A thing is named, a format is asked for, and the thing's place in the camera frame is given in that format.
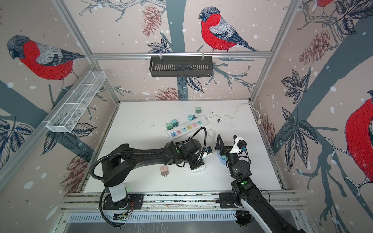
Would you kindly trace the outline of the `white square socket cube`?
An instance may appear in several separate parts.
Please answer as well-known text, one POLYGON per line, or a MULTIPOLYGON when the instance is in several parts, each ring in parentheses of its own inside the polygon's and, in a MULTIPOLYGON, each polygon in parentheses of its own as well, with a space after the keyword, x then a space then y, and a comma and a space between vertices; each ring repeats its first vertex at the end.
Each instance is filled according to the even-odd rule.
POLYGON ((196 168, 193 169, 193 170, 191 169, 191 167, 189 167, 189 171, 190 171, 191 173, 199 173, 199 172, 204 171, 205 168, 206 168, 206 165, 205 165, 205 164, 200 164, 198 167, 196 167, 196 168))

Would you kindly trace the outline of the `blue square socket cube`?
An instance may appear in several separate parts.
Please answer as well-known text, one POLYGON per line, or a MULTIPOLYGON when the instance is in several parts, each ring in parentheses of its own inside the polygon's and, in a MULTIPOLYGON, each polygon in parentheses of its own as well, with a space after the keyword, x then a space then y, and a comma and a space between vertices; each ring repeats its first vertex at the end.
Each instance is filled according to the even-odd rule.
POLYGON ((220 154, 220 151, 217 151, 217 157, 219 159, 219 161, 223 164, 223 165, 226 165, 227 163, 227 157, 225 155, 221 155, 220 154))

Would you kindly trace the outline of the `pink plug adapter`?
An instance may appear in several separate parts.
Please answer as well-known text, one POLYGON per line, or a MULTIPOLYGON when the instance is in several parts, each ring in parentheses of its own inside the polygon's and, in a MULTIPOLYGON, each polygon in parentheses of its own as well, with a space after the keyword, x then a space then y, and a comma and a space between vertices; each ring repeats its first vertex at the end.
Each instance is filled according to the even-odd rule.
POLYGON ((167 176, 169 175, 169 168, 168 168, 168 166, 167 166, 167 165, 162 166, 162 167, 160 168, 160 172, 161 172, 161 175, 162 175, 163 177, 167 177, 167 176))

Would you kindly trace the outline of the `white multicolour power strip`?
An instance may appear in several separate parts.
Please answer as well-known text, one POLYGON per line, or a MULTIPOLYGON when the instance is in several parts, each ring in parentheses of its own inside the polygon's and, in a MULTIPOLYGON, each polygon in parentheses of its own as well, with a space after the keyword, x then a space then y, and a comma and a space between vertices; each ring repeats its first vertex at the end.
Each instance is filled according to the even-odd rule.
POLYGON ((176 138, 188 135, 190 133, 194 133, 195 131, 197 131, 198 129, 207 124, 207 119, 204 116, 200 116, 191 121, 188 121, 187 123, 181 124, 171 130, 168 130, 167 135, 169 136, 169 139, 174 140, 176 138))

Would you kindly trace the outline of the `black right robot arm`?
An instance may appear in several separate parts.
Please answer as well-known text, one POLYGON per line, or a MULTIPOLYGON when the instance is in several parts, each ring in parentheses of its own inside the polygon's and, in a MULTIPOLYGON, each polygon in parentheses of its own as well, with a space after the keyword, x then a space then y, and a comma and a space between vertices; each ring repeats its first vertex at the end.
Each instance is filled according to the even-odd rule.
POLYGON ((220 135, 217 136, 215 149, 220 156, 226 157, 226 165, 230 176, 232 192, 220 193, 215 202, 222 209, 244 208, 236 213, 237 222, 246 226, 250 218, 256 220, 266 233, 304 233, 287 222, 264 198, 261 191, 251 180, 251 160, 247 153, 247 143, 240 137, 234 136, 234 146, 226 146, 220 135))

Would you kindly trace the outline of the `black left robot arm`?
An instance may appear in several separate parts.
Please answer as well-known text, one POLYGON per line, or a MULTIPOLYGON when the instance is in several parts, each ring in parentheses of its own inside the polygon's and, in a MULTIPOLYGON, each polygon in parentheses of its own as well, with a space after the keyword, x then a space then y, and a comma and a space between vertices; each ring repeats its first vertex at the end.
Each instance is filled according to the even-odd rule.
POLYGON ((190 138, 180 142, 169 142, 163 148, 140 150, 122 144, 110 154, 98 159, 90 168, 90 176, 104 184, 99 199, 99 211, 104 221, 114 228, 121 228, 123 223, 111 222, 103 212, 103 197, 109 192, 114 204, 124 201, 131 204, 129 214, 133 213, 134 204, 127 197, 124 180, 129 173, 140 167, 150 165, 176 165, 179 168, 189 164, 195 170, 204 164, 203 155, 207 153, 207 129, 201 127, 190 138))

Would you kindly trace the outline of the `green plug adapter far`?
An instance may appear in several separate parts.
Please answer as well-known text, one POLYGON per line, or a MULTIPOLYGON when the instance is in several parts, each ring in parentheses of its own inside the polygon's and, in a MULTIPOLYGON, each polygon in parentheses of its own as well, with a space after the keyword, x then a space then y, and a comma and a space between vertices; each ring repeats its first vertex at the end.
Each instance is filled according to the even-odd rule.
POLYGON ((196 112, 196 114, 200 114, 201 111, 202 111, 201 107, 196 107, 196 108, 195 108, 195 112, 196 112))

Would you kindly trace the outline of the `green plug adapter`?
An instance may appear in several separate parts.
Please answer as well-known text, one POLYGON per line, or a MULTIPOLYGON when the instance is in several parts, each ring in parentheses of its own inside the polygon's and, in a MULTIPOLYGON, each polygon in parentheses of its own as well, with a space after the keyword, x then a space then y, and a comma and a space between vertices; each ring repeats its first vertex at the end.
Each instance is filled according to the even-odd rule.
POLYGON ((170 122, 168 122, 166 124, 166 128, 167 128, 167 130, 171 130, 171 129, 173 129, 173 125, 170 122))
POLYGON ((201 111, 202 111, 201 107, 196 107, 196 108, 195 108, 195 112, 196 112, 196 114, 200 114, 201 111))

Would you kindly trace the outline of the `green plug adapter left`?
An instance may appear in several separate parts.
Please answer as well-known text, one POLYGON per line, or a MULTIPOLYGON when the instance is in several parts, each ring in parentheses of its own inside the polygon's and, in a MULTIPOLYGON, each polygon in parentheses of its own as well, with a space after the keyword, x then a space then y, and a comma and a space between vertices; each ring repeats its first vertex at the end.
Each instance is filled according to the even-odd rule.
POLYGON ((166 124, 166 128, 167 128, 167 130, 171 130, 171 129, 173 129, 173 125, 170 122, 168 122, 166 124))

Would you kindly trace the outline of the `white mesh shelf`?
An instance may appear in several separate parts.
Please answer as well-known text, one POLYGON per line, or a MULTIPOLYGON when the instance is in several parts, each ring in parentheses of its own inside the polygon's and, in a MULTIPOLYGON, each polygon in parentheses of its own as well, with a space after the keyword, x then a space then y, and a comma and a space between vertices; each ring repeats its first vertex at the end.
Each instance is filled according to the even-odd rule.
POLYGON ((85 73, 77 88, 69 91, 67 100, 49 120, 46 127, 54 133, 72 132, 106 79, 107 76, 100 70, 85 73))

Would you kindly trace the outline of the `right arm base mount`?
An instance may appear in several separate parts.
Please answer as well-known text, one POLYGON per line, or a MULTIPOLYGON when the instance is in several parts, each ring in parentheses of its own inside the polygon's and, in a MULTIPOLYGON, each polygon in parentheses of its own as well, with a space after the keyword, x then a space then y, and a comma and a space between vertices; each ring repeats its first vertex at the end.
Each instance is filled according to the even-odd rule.
POLYGON ((243 208, 242 195, 232 192, 221 192, 219 198, 215 200, 221 209, 243 208))

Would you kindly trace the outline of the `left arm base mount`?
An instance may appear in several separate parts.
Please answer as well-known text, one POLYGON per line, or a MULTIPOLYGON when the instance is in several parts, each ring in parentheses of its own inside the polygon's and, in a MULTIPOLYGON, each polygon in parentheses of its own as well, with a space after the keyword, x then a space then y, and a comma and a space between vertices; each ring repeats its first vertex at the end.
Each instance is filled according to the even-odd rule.
POLYGON ((102 201, 104 210, 140 210, 142 208, 143 194, 127 194, 126 198, 113 202, 110 194, 106 195, 102 201))

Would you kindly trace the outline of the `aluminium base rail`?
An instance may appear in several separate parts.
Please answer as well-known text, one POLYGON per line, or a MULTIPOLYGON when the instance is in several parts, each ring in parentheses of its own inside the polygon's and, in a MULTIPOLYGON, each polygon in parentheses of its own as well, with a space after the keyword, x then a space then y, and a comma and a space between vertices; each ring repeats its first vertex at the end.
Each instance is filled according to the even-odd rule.
MULTIPOLYGON (((219 192, 145 192, 140 210, 104 210, 114 223, 237 220, 244 208, 221 209, 215 202, 219 192)), ((69 194, 60 214, 62 222, 104 222, 99 211, 100 193, 69 194)))

